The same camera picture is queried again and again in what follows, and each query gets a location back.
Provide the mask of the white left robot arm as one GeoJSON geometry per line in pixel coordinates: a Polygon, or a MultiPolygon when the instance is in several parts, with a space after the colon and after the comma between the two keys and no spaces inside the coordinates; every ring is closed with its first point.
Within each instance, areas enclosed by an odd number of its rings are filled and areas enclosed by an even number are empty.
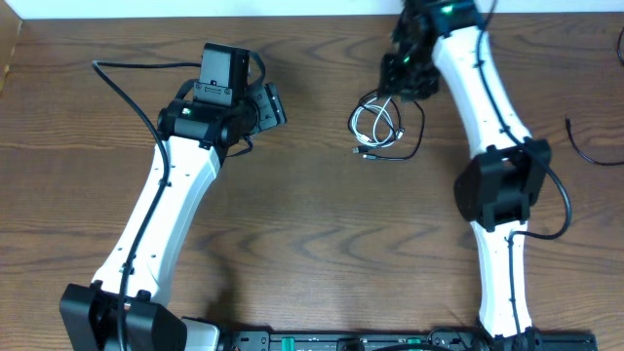
{"type": "Polygon", "coordinates": [[[221,328],[178,317],[168,304],[176,264],[190,224],[229,149],[287,121],[279,93],[251,66],[258,53],[208,43],[196,66],[151,122],[119,87],[113,88],[155,139],[146,183],[114,250],[88,286],[70,284],[59,312],[75,350],[226,350],[221,328]]]}

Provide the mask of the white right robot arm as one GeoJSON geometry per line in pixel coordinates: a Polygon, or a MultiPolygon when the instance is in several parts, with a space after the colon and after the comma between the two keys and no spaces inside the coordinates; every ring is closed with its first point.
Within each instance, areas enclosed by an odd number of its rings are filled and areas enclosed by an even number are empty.
{"type": "Polygon", "coordinates": [[[522,342],[532,327],[524,248],[530,209],[551,147],[534,138],[507,96],[491,53],[488,19],[473,1],[407,1],[381,62],[384,97],[427,99],[448,85],[469,145],[455,204],[475,234],[482,284],[479,323],[493,340],[522,342]]]}

